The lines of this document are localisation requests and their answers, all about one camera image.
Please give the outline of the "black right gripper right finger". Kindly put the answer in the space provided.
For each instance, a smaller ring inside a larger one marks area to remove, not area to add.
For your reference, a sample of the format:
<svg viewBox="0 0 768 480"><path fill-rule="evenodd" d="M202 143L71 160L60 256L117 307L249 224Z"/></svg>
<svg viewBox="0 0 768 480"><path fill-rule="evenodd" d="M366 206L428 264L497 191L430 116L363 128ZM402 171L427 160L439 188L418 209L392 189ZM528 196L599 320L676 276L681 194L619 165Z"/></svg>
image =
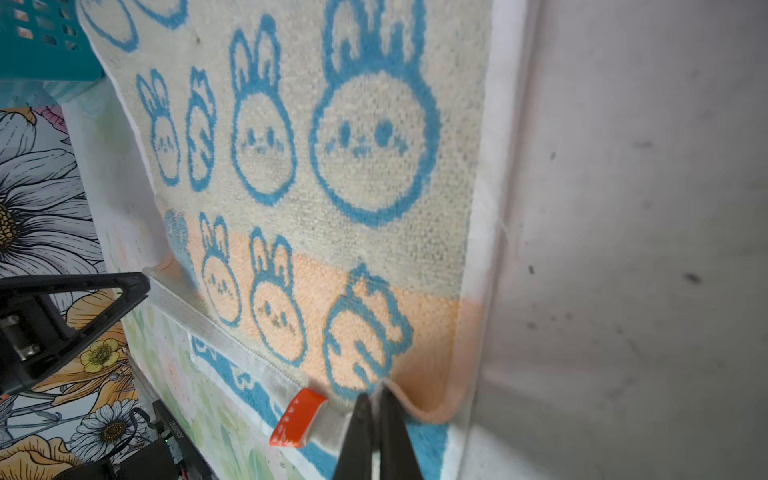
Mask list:
<svg viewBox="0 0 768 480"><path fill-rule="evenodd" d="M423 480L408 435L404 411L396 396L384 388L379 405L380 478Z"/></svg>

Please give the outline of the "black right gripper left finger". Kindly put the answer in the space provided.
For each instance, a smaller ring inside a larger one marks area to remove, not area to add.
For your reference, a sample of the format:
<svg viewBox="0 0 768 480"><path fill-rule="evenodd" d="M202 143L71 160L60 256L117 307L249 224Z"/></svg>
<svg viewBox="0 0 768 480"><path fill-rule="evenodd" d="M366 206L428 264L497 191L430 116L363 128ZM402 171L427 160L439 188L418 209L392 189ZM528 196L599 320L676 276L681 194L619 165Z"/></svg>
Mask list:
<svg viewBox="0 0 768 480"><path fill-rule="evenodd" d="M370 398L360 394L355 402L333 480L370 480L374 450L374 419Z"/></svg>

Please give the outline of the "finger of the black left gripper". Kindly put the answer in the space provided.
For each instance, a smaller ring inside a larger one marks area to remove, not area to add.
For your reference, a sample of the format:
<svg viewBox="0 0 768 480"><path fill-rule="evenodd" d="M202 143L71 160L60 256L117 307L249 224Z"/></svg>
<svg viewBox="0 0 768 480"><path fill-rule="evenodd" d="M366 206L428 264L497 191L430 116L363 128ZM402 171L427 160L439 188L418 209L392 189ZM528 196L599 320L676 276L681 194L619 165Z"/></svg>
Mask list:
<svg viewBox="0 0 768 480"><path fill-rule="evenodd" d="M118 292L82 328L67 325L56 294ZM1 280L1 393L15 395L43 382L144 301L150 292L140 272L97 275L25 275Z"/></svg>

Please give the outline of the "cream towel blue swirls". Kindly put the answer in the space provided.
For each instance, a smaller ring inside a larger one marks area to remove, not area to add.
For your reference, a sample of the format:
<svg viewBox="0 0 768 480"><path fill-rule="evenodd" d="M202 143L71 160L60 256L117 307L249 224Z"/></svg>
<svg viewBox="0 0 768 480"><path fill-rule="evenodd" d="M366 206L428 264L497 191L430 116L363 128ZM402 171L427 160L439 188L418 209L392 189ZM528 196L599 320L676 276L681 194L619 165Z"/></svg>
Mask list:
<svg viewBox="0 0 768 480"><path fill-rule="evenodd" d="M194 310L195 357L330 477L360 394L454 479L491 290L531 1L80 1Z"/></svg>

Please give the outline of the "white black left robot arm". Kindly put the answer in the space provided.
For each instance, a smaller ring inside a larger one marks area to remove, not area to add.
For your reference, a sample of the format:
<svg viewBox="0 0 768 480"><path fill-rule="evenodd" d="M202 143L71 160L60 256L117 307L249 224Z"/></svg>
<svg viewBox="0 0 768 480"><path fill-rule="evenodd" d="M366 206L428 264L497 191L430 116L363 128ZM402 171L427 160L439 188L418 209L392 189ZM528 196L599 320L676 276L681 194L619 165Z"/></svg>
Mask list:
<svg viewBox="0 0 768 480"><path fill-rule="evenodd" d="M209 479L160 401L143 406L122 319L148 296L140 273L1 282L5 479Z"/></svg>

